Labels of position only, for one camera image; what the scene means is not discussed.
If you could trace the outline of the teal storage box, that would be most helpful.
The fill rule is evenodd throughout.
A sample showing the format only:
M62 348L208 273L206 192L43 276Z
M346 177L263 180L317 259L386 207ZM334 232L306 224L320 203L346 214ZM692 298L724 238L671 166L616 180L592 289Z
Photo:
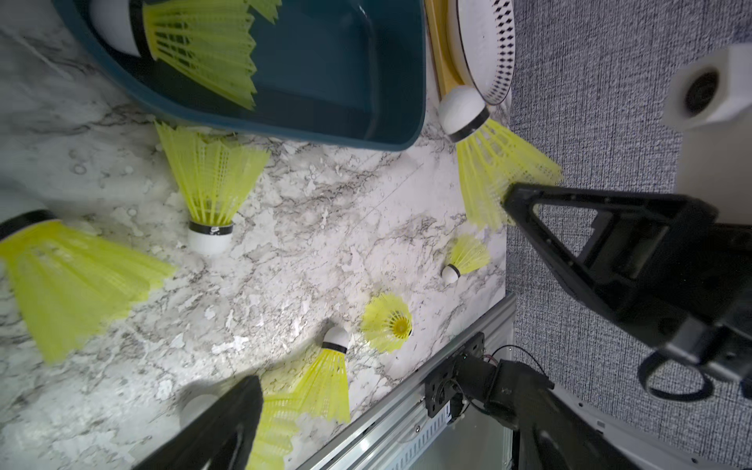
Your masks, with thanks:
M419 1L248 1L255 21L255 109L162 62L108 46L91 1L58 1L66 27L103 71L158 118L338 146L401 151L426 107L426 31Z

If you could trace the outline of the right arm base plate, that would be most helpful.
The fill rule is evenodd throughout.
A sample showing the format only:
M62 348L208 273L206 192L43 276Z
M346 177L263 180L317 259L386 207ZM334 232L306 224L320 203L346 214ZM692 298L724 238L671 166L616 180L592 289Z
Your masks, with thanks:
M460 362L468 358L481 360L484 352L485 334L477 332L428 374L424 380L424 405L429 418L434 418L460 394L460 387L456 385Z

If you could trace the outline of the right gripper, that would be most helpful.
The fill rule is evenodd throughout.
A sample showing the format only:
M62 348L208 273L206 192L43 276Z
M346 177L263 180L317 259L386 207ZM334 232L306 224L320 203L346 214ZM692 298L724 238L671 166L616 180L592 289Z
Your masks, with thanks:
M595 212L593 234L580 254L541 221L538 206ZM510 187L503 209L572 298L658 347L638 367L648 395L704 401L718 380L738 384L751 399L749 225L713 226L718 209L685 195L526 183ZM668 362L698 372L700 389L653 387L651 377Z

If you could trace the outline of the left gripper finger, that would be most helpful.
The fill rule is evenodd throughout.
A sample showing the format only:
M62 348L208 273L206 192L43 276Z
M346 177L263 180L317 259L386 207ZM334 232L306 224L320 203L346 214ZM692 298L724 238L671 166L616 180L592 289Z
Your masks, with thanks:
M240 380L137 469L244 469L264 407L257 376Z

